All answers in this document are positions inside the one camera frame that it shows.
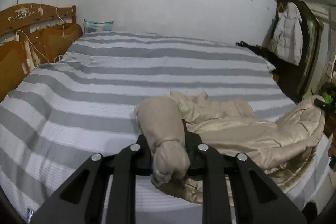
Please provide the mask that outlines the person's right hand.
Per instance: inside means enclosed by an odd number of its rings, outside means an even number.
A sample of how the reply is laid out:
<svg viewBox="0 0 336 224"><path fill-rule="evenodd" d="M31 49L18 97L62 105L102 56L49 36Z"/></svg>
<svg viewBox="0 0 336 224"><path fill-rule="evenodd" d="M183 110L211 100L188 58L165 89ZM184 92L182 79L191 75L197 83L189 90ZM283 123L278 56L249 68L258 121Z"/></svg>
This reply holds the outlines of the person's right hand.
<svg viewBox="0 0 336 224"><path fill-rule="evenodd" d="M333 134L331 143L330 143L330 148L328 150L328 155L329 157L336 157L336 137L335 134Z"/></svg>

